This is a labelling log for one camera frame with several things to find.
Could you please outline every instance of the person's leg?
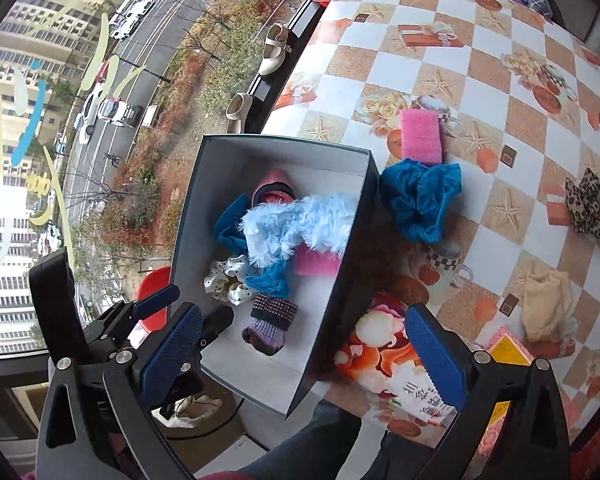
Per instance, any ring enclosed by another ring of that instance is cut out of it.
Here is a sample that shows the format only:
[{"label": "person's leg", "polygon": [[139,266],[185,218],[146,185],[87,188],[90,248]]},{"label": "person's leg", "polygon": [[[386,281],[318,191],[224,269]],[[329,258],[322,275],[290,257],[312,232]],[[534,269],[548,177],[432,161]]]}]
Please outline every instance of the person's leg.
[{"label": "person's leg", "polygon": [[309,424],[239,472],[253,480],[334,480],[360,424],[355,415],[321,400]]},{"label": "person's leg", "polygon": [[395,433],[385,433],[380,451],[362,480],[411,480],[433,450]]}]

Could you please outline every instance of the cable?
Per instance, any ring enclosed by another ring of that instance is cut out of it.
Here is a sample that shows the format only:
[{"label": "cable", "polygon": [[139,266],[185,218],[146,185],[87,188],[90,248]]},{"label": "cable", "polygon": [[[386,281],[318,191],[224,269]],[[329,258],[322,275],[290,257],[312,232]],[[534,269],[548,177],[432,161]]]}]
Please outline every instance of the cable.
[{"label": "cable", "polygon": [[238,402],[238,407],[235,409],[235,411],[231,414],[231,416],[226,421],[224,421],[222,424],[219,424],[218,426],[216,426],[212,430],[205,431],[205,433],[200,433],[199,435],[193,435],[193,436],[174,436],[174,437],[168,437],[167,440],[193,440],[194,438],[203,438],[205,436],[209,436],[210,434],[215,433],[218,430],[222,430],[222,428],[224,428],[229,422],[231,422],[232,420],[234,420],[235,416],[238,414],[238,411],[240,411],[240,407],[243,404],[244,404],[244,399],[242,399],[240,402]]}]

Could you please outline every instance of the blue crumpled fabric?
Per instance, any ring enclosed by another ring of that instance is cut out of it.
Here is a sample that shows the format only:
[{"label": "blue crumpled fabric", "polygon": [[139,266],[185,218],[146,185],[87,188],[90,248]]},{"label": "blue crumpled fabric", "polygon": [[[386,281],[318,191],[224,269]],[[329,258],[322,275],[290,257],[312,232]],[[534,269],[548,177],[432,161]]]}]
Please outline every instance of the blue crumpled fabric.
[{"label": "blue crumpled fabric", "polygon": [[[238,229],[240,220],[247,212],[250,197],[243,193],[224,210],[211,232],[213,237],[224,245],[233,256],[249,255],[247,240],[244,233]],[[272,298],[286,298],[289,294],[289,284],[285,276],[286,262],[279,261],[265,269],[262,275],[247,278],[246,285]]]},{"label": "blue crumpled fabric", "polygon": [[393,213],[400,234],[412,242],[433,244],[442,238],[446,208],[462,190],[461,180],[458,164],[427,168],[405,158],[380,175],[380,199]]},{"label": "blue crumpled fabric", "polygon": [[244,233],[238,229],[238,225],[247,212],[249,202],[249,196],[242,193],[224,210],[211,229],[213,237],[229,249],[234,256],[247,254],[247,240]]},{"label": "blue crumpled fabric", "polygon": [[284,299],[289,295],[289,284],[285,276],[286,264],[287,260],[280,260],[262,269],[262,275],[247,278],[245,283],[271,298]]}]

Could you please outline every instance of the tablecloth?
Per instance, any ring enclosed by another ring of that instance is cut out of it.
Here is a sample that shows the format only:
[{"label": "tablecloth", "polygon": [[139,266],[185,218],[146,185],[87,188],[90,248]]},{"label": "tablecloth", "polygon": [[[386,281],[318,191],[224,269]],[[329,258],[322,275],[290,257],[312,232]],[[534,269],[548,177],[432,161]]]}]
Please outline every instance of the tablecloth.
[{"label": "tablecloth", "polygon": [[[332,0],[262,133],[367,148],[382,171],[401,158],[408,107],[438,113],[462,193],[439,244],[387,228],[366,274],[485,344],[503,326],[524,342],[526,277],[567,272],[573,329],[538,351],[579,413],[573,440],[600,406],[600,242],[570,226],[564,183],[587,168],[600,177],[600,58],[509,0]],[[415,419],[339,374],[315,390],[429,446],[446,431],[400,431]]]}]

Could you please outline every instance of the knit sock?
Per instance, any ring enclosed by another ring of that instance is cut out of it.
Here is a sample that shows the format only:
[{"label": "knit sock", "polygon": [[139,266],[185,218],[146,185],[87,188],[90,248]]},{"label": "knit sock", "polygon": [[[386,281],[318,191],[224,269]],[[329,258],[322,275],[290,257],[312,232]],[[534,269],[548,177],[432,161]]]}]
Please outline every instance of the knit sock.
[{"label": "knit sock", "polygon": [[285,345],[285,333],[297,311],[298,306],[289,301],[258,294],[242,338],[258,352],[274,355]]}]

